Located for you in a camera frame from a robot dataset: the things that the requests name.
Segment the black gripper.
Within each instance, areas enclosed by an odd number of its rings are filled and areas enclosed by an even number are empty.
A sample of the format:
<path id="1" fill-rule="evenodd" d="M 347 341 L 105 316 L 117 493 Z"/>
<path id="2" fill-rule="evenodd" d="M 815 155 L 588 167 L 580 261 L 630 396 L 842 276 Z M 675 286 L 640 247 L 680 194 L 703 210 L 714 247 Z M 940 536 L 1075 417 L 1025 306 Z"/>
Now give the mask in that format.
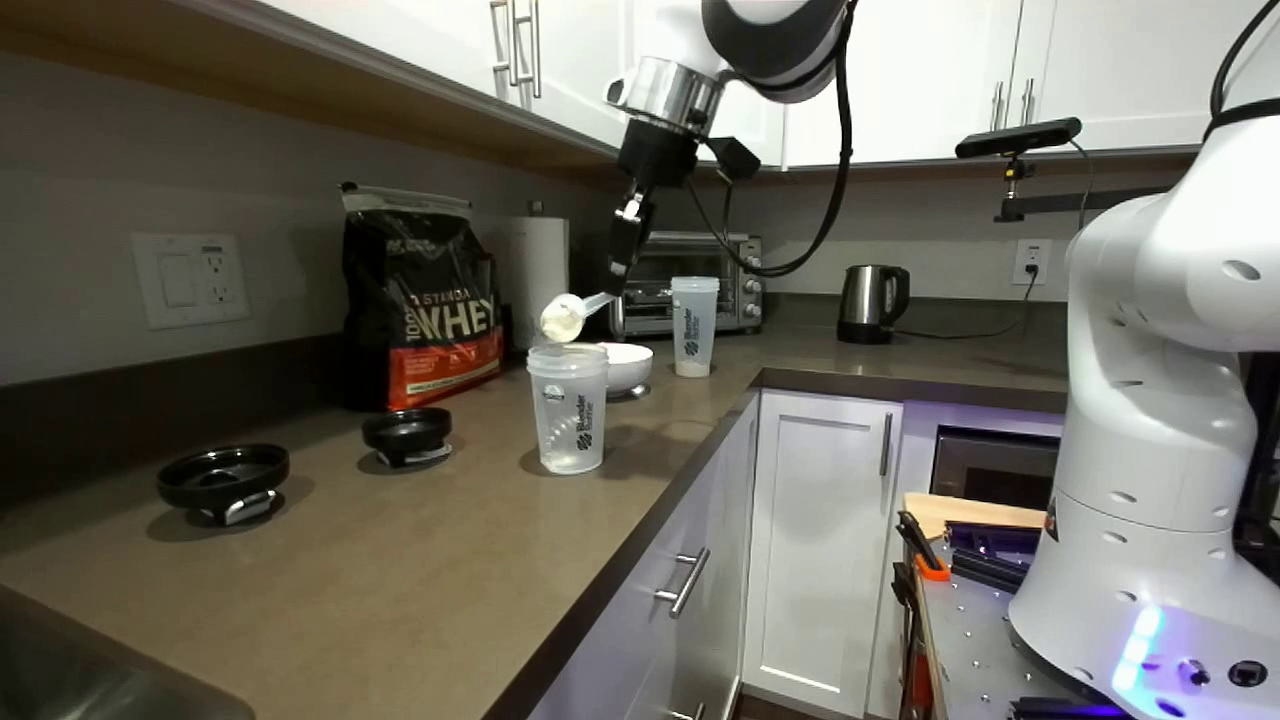
<path id="1" fill-rule="evenodd" d="M 700 148 L 713 150 L 714 171 L 729 185 L 759 171 L 759 155 L 736 135 L 690 135 L 690 132 L 673 132 L 648 119 L 630 119 L 624 128 L 624 143 L 615 155 L 615 167 L 624 171 L 624 190 L 611 206 L 611 232 L 609 232 L 611 278 L 624 278 L 630 273 L 637 252 L 652 232 L 654 190 L 680 189 L 690 176 Z"/>

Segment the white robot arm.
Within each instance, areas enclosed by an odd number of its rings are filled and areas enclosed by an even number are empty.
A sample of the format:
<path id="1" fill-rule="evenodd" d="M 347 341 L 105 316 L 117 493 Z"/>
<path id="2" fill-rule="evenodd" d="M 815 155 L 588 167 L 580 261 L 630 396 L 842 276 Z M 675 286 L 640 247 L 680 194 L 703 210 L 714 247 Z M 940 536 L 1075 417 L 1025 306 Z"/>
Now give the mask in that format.
<path id="1" fill-rule="evenodd" d="M 627 115 L 609 273 L 709 141 L 721 89 L 795 105 L 849 80 L 861 0 L 640 0 L 659 28 L 609 89 Z M 1280 720 L 1280 585 L 1235 547 L 1260 441 L 1239 360 L 1280 347 L 1280 113 L 1235 80 L 1275 56 L 1256 10 L 1229 44 L 1181 185 L 1098 210 L 1066 247 L 1066 411 L 1013 632 L 1136 720 Z"/>

